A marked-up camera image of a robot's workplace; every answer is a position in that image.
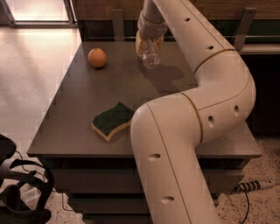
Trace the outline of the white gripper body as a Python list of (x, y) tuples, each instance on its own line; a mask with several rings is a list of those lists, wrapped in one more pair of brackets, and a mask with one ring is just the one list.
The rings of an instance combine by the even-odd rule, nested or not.
[(159, 11), (141, 10), (137, 26), (144, 39), (159, 39), (167, 31), (167, 24)]

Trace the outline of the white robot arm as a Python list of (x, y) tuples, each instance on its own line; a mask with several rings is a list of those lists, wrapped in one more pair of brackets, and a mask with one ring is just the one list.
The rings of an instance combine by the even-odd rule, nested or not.
[(146, 102), (130, 139), (153, 224), (220, 224), (195, 153), (251, 113), (256, 86), (240, 54), (190, 0), (144, 0), (140, 39), (169, 28), (198, 86)]

